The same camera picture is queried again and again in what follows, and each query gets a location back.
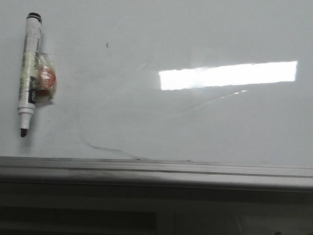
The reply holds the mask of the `red magnet taped to marker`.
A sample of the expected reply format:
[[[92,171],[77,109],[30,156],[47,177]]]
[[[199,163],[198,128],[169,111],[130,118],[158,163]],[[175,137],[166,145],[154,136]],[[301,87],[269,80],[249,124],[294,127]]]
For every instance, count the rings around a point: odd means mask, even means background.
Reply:
[[[39,76],[36,84],[36,102],[49,102],[54,98],[57,87],[55,66],[50,54],[39,54],[38,69]]]

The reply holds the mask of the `white whiteboard marker black tip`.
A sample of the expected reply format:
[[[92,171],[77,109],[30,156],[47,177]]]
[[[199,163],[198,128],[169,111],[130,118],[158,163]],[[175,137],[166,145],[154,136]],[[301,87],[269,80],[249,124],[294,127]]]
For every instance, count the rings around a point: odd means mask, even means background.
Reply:
[[[39,77],[39,53],[42,40],[42,17],[31,12],[26,17],[22,68],[18,97],[18,114],[21,119],[20,133],[24,138],[36,108],[36,91]]]

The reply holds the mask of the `white whiteboard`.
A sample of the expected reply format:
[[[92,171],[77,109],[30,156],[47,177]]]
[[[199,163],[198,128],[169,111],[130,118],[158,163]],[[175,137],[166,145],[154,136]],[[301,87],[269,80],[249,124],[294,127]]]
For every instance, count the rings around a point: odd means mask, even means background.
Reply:
[[[25,138],[26,16],[57,74]],[[3,0],[0,154],[313,164],[310,0]]]

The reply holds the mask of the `grey aluminium whiteboard tray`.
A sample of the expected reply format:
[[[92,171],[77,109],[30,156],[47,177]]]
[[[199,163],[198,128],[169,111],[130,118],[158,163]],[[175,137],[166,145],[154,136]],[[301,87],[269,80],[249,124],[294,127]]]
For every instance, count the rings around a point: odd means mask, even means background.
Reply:
[[[310,166],[1,157],[9,182],[312,192]]]

